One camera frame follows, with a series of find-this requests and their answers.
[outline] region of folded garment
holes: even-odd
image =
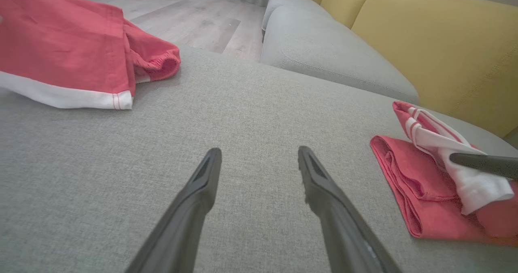
[[[507,210],[507,220],[487,218],[491,232],[477,220],[477,214],[461,214],[462,203],[456,193],[455,183],[433,158],[418,150],[413,144],[385,136],[375,136],[370,145],[385,174],[399,205],[408,231],[416,238],[465,240],[518,247],[518,236],[501,237],[509,232],[495,225],[516,228],[518,214]],[[518,192],[518,183],[511,186]],[[518,197],[493,204],[516,205]],[[486,214],[500,212],[488,205]]]
[[[0,87],[58,108],[131,109],[135,83],[166,79],[179,49],[89,0],[0,0]]]
[[[404,102],[393,107],[412,143],[375,136],[370,145],[410,234],[518,246],[518,183],[454,164],[453,152],[484,153],[428,112]],[[459,192],[468,195],[468,205]],[[504,196],[489,201],[499,193]],[[486,204],[466,213],[482,202],[474,196]]]
[[[507,178],[451,162],[452,153],[486,154],[472,147],[455,129],[409,103],[394,102],[393,108],[414,146],[433,157],[439,168],[444,168],[455,182],[463,204],[462,214],[468,215],[493,201],[514,196]]]

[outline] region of red fabric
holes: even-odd
[[[174,44],[140,30],[111,5],[0,0],[0,16],[0,70],[42,83],[133,95],[137,70],[156,81],[180,66]]]
[[[412,105],[395,102],[394,111],[405,130]],[[436,132],[435,128],[423,127]],[[465,240],[518,247],[518,183],[512,181],[515,196],[485,205],[475,213],[462,215],[455,183],[437,167],[433,158],[412,143],[375,136],[370,146],[399,205],[407,228],[414,237]]]

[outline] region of gray upholstery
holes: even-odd
[[[399,70],[350,29],[298,9],[277,8],[268,24],[261,63],[418,103]]]
[[[326,10],[324,10],[323,7],[313,2],[312,0],[268,0],[268,5],[266,6],[266,11],[264,13],[263,18],[263,30],[266,30],[268,19],[270,18],[270,15],[274,12],[274,9],[277,9],[282,5],[292,6],[299,9],[300,11],[314,13],[322,17],[329,18],[331,20],[333,19],[333,17],[331,17],[331,14],[329,14]]]
[[[123,272],[176,193],[218,146],[223,164],[195,272],[325,273],[297,149],[313,149],[403,272],[511,272],[518,249],[415,239],[369,147],[405,138],[394,99],[180,46],[133,110],[56,109],[0,91],[0,271]],[[477,147],[502,139],[437,114]]]

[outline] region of wooden floor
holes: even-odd
[[[259,61],[264,7],[240,0],[94,0],[120,7],[141,29],[172,43]]]

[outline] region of red and white garment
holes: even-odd
[[[0,87],[58,108],[131,109],[179,49],[89,0],[0,0]]]
[[[486,155],[472,147],[455,129],[409,103],[394,102],[393,107],[413,145],[433,157],[455,182],[463,205],[462,214],[468,215],[494,201],[513,198],[514,192],[507,178],[451,162],[452,153]]]

